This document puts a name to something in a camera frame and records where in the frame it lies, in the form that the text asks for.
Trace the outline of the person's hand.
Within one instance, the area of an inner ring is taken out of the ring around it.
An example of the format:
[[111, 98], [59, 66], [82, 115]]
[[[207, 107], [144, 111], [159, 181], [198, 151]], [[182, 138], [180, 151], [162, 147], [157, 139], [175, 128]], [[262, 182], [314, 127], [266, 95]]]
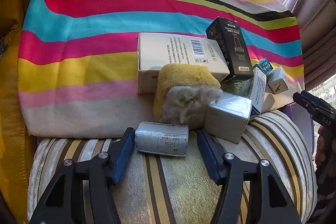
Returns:
[[318, 129], [316, 178], [318, 182], [318, 202], [315, 215], [326, 222], [335, 218], [335, 135], [327, 128]]

